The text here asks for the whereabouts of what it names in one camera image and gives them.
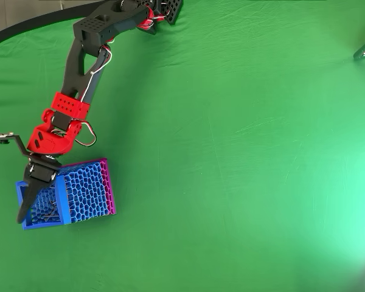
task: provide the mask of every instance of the black clamp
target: black clamp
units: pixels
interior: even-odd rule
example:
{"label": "black clamp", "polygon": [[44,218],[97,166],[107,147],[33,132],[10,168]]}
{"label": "black clamp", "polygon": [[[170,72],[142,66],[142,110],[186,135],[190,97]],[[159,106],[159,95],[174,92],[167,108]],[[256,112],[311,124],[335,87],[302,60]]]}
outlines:
{"label": "black clamp", "polygon": [[0,133],[0,144],[9,144],[9,140],[12,139],[15,140],[22,155],[27,156],[29,159],[23,174],[23,181],[27,183],[27,188],[23,194],[23,202],[16,218],[18,223],[22,223],[41,189],[50,187],[55,182],[57,172],[62,165],[53,156],[27,151],[18,135]]}

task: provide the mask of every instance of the green screen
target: green screen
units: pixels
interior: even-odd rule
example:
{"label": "green screen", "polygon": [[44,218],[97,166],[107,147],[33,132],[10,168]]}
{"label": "green screen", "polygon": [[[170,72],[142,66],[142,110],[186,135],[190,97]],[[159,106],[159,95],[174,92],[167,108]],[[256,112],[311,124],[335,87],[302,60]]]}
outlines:
{"label": "green screen", "polygon": [[[0,132],[42,123],[73,23],[0,44]],[[365,0],[185,0],[119,35],[98,141],[60,160],[106,157],[117,214],[22,230],[0,145],[0,291],[365,291],[364,43]]]}

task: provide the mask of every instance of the honeycomb pattern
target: honeycomb pattern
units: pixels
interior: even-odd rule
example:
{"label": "honeycomb pattern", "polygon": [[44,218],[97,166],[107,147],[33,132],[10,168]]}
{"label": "honeycomb pattern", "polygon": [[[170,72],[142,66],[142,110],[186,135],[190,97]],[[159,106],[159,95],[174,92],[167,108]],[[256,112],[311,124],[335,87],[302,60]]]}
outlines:
{"label": "honeycomb pattern", "polygon": [[38,194],[31,207],[31,222],[33,225],[47,222],[60,222],[58,208],[55,202],[54,186],[43,189]]}
{"label": "honeycomb pattern", "polygon": [[114,206],[114,200],[112,195],[112,190],[110,189],[110,181],[108,179],[108,167],[105,161],[100,162],[100,166],[102,168],[102,178],[103,178],[103,185],[105,189],[105,197],[106,197],[106,203],[108,206],[108,211],[111,214],[115,214],[115,206]]}
{"label": "honeycomb pattern", "polygon": [[110,214],[100,162],[65,167],[64,175],[72,223]]}

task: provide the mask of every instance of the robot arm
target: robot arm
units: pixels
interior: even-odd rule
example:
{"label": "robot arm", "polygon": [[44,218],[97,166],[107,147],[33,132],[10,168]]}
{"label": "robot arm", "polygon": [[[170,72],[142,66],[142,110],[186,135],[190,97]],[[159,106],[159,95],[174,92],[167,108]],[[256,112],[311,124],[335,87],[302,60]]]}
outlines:
{"label": "robot arm", "polygon": [[[87,9],[94,8],[94,5],[86,6]],[[43,123],[34,128],[26,147],[19,136],[0,134],[1,144],[14,139],[22,155],[29,159],[23,176],[28,186],[16,218],[18,223],[25,219],[40,190],[54,183],[61,167],[57,158],[71,150],[82,126],[87,125],[93,133],[86,116],[104,67],[111,61],[108,43],[118,34],[135,28],[155,34],[157,22],[175,22],[180,6],[181,0],[173,3],[161,0],[102,1],[89,16],[74,24],[75,40],[66,62],[63,87],[56,92],[50,108],[43,111]],[[88,72],[84,69],[86,54],[97,57]]]}

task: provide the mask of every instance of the hole pattern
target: hole pattern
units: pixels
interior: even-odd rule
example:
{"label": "hole pattern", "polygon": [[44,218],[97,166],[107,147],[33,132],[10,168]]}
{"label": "hole pattern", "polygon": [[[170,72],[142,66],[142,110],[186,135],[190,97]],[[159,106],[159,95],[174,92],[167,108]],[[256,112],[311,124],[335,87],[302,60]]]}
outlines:
{"label": "hole pattern", "polygon": [[58,214],[57,205],[55,204],[54,186],[41,190],[31,207],[32,225],[60,221],[61,218]]}
{"label": "hole pattern", "polygon": [[64,175],[72,223],[110,214],[100,162],[65,167]]}

